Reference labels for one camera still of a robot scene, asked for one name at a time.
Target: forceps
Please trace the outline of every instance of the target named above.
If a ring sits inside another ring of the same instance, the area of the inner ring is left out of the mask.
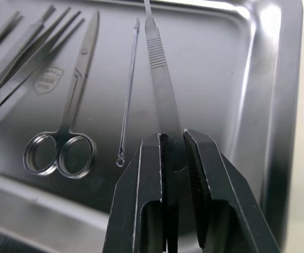
[[[39,176],[46,176],[54,172],[56,169],[67,178],[79,179],[86,176],[90,171],[90,165],[94,160],[96,153],[96,147],[92,139],[87,135],[81,133],[73,133],[71,126],[73,124],[79,100],[83,92],[83,86],[87,78],[87,73],[90,69],[92,61],[95,42],[98,34],[99,27],[99,13],[98,11],[93,15],[90,24],[87,28],[86,35],[79,51],[79,55],[76,61],[75,70],[72,75],[70,90],[65,105],[65,110],[61,119],[60,126],[56,132],[42,132],[37,134],[27,144],[24,156],[23,164],[25,170],[29,173]],[[51,139],[56,147],[54,159],[45,168],[37,168],[34,157],[39,145],[45,140]],[[68,171],[64,162],[64,154],[73,145],[74,142],[79,140],[85,140],[90,149],[90,156],[86,165],[76,173]]]
[[[52,15],[55,11],[55,7],[51,5],[44,15],[36,22],[29,26],[19,40],[13,45],[12,48],[4,55],[0,61],[0,87],[2,86],[2,79],[8,74],[12,64],[16,61],[18,56],[24,51],[24,49],[31,43],[36,34],[44,27],[44,22]]]
[[[3,24],[0,28],[0,39],[13,29],[13,24],[18,18],[20,18],[19,12],[16,12]]]
[[[40,64],[46,59],[59,38],[65,30],[80,14],[76,12],[61,29],[54,34],[51,39],[46,41],[27,61],[19,68],[19,70],[0,88],[0,106],[24,83],[24,81],[37,69]]]

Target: tweezers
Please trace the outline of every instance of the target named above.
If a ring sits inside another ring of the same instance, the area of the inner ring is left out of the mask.
[[[36,52],[17,70],[17,72],[0,88],[0,106],[24,83],[24,81],[37,69],[40,64],[45,60],[51,50],[54,50],[54,46],[65,30],[71,25],[71,23],[80,14],[80,11],[75,13],[64,26],[54,34],[48,41],[44,43],[43,37],[38,38],[43,45],[41,45]]]
[[[19,12],[15,12],[1,27],[0,39],[14,28],[16,20],[19,18]]]
[[[53,30],[58,26],[62,19],[66,16],[71,8],[68,7],[57,20],[36,40],[34,40],[29,46],[27,46],[16,58],[16,60],[8,68],[2,79],[0,79],[0,87],[9,80],[23,64],[44,44],[47,38],[51,35]]]
[[[81,26],[85,19],[81,19],[64,37],[56,43],[56,45],[51,49],[47,58],[41,63],[41,66],[35,70],[29,77],[26,79],[23,84],[0,106],[0,124],[7,117],[10,111],[13,109],[15,104],[26,94],[29,89],[34,85],[35,79],[42,72],[43,67],[50,64],[50,61],[57,55],[62,46],[66,41],[74,34],[74,32]]]
[[[19,38],[14,46],[8,51],[8,53],[0,61],[0,82],[5,74],[10,70],[12,64],[15,62],[17,57],[22,51],[30,44],[35,38],[38,32],[44,27],[44,22],[51,16],[55,11],[55,7],[51,5],[44,15],[35,23],[31,24],[25,33]]]

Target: scissors blade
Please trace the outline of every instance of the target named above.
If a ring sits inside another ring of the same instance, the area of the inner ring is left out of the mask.
[[[90,20],[89,26],[87,27],[86,35],[84,37],[80,53],[78,55],[75,65],[75,69],[84,77],[87,76],[91,65],[95,42],[98,35],[98,28],[99,12],[96,11]]]
[[[69,129],[73,124],[74,116],[78,109],[79,100],[83,92],[83,86],[87,78],[87,73],[90,69],[98,29],[99,12],[96,11],[89,22],[89,26],[87,27],[82,46],[76,60],[60,129]]]

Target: metal tool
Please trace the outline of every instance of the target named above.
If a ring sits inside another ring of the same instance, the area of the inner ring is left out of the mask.
[[[279,253],[246,179],[209,136],[186,129],[183,137],[200,247],[207,252]],[[181,173],[174,172],[173,148],[165,134],[142,140],[116,184],[103,253],[178,252],[178,218],[169,223],[174,218],[170,210],[178,215],[174,174]]]
[[[65,44],[65,42],[73,35],[73,33],[81,26],[81,24],[85,21],[85,19],[81,19],[69,32],[66,34],[61,40],[57,42],[57,44],[51,49],[48,54],[48,57],[41,64],[41,66],[48,66],[51,60],[57,55],[59,50]],[[17,102],[29,91],[29,89],[33,88],[35,80],[40,75],[41,71],[43,71],[42,67],[39,67],[38,70],[35,70],[31,76],[0,106],[0,124],[3,122],[5,117],[7,117],[10,111],[14,108]]]
[[[152,17],[150,1],[144,0],[144,3],[147,15],[145,23],[146,40],[161,133],[182,141],[178,108],[176,106],[160,32]]]
[[[58,39],[62,36],[65,30],[71,25],[71,23],[80,14],[80,11],[75,13],[67,23],[49,39],[45,42],[31,57],[30,59],[14,74],[10,80],[0,88],[0,105],[5,102],[31,75],[31,73],[39,67],[39,65],[48,56],[50,50],[54,47]]]
[[[51,16],[55,11],[55,7],[51,5],[44,15],[34,24],[25,31],[25,33],[19,38],[15,45],[8,51],[8,53],[0,61],[0,82],[7,73],[8,69],[15,62],[21,52],[30,44],[36,34],[43,28],[44,22]]]
[[[63,20],[67,13],[71,10],[71,7],[66,8],[66,10],[52,23],[52,25],[46,29],[38,38],[36,38],[29,46],[27,46],[13,64],[8,68],[7,72],[0,81],[0,87],[5,81],[9,80],[23,64],[45,43],[47,38],[55,30],[58,24]]]
[[[19,18],[19,12],[15,12],[0,28],[0,39],[8,33],[12,28],[14,28],[14,23],[16,19]]]
[[[88,174],[90,165],[92,164],[96,152],[94,142],[85,134],[73,133],[72,125],[77,113],[78,104],[82,95],[83,87],[86,81],[87,73],[89,71],[95,42],[97,38],[99,27],[99,14],[96,12],[87,28],[86,35],[81,46],[75,70],[73,72],[71,86],[68,93],[65,111],[63,113],[61,123],[57,132],[42,132],[37,134],[26,146],[23,163],[24,168],[31,174],[46,176],[51,174],[56,169],[65,177],[79,179]],[[38,169],[34,162],[36,150],[41,142],[45,139],[51,139],[56,147],[54,159],[44,169]],[[90,148],[90,156],[86,165],[76,173],[68,171],[64,162],[64,154],[71,147],[71,145],[79,140],[85,140]]]
[[[133,42],[130,69],[129,69],[129,79],[127,81],[124,118],[122,120],[120,146],[119,146],[119,151],[118,151],[119,158],[116,161],[116,165],[120,168],[124,167],[124,165],[125,165],[126,125],[127,125],[127,118],[129,115],[129,109],[130,109],[130,103],[131,103],[133,75],[134,75],[134,66],[135,66],[135,54],[136,54],[136,46],[138,44],[139,26],[140,26],[140,21],[138,18],[135,18],[134,42]]]

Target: surgical scissors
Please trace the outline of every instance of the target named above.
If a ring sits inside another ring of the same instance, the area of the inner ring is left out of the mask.
[[[127,81],[127,86],[126,86],[126,101],[125,101],[125,109],[124,109],[124,118],[122,120],[118,159],[115,162],[116,165],[120,168],[124,167],[124,165],[125,165],[126,126],[127,126],[127,119],[128,119],[128,116],[129,116],[129,109],[130,109],[130,103],[131,103],[131,93],[132,93],[132,85],[133,85],[133,74],[134,74],[134,66],[135,66],[136,47],[137,47],[137,44],[138,44],[139,25],[140,25],[139,19],[135,18],[134,42],[133,42],[133,48],[132,48],[132,54],[131,54],[129,79]]]
[[[99,13],[96,12],[90,21],[81,49],[79,51],[70,83],[70,90],[68,92],[65,110],[58,131],[39,133],[33,137],[26,146],[23,156],[23,163],[25,170],[31,174],[46,176],[57,169],[60,174],[67,178],[79,179],[86,176],[90,171],[90,165],[92,164],[96,153],[95,143],[85,134],[73,133],[71,127],[77,113],[77,108],[83,92],[83,86],[87,78],[87,73],[90,69],[98,34],[98,27]],[[56,150],[54,159],[46,167],[39,169],[35,164],[34,158],[37,148],[46,139],[52,140],[55,144]],[[88,143],[90,155],[86,165],[78,172],[72,173],[69,172],[64,162],[64,154],[67,153],[73,143],[80,140],[84,140]]]

